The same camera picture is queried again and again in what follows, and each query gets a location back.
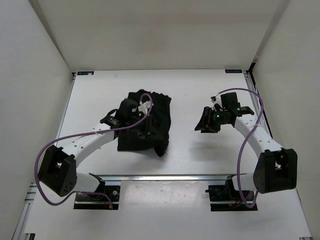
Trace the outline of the black pleated skirt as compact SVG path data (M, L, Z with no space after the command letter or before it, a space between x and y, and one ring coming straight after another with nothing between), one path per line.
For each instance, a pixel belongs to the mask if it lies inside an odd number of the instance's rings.
M143 89L129 92L128 98L143 103L152 98L152 109L149 116L134 128L121 131L118 136L117 150L119 152L137 152L154 149L158 157L162 157L169 145L169 130L171 127L170 104L172 98L157 92Z

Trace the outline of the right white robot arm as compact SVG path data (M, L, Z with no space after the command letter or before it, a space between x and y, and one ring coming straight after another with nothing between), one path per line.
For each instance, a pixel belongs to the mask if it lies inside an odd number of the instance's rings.
M218 133L222 125L233 126L253 149L257 163L252 173L237 173L225 186L224 193L230 200L238 199L243 191L260 194L292 190L297 186L298 155L292 148L286 149L276 142L259 125L254 111L241 106L236 92L211 97L212 107L203 109L195 131Z

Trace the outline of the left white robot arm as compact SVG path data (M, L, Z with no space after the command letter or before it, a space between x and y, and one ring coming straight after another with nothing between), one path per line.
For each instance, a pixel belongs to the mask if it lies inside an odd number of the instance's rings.
M71 135L72 143L56 146L47 144L36 159L36 183L43 183L60 197L74 192L87 192L93 200L105 194L102 181L91 173L78 173L77 168L89 155L120 136L132 134L138 139L151 134L153 101L143 94L139 101L125 98L119 108L111 110L92 130Z

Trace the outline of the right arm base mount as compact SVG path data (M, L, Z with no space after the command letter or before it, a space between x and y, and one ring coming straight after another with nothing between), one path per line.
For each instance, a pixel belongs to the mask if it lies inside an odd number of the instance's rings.
M239 191L234 189L231 179L227 179L224 185L208 185L205 193L209 195L211 212L250 212L258 211L255 203L252 208L247 207L240 196Z

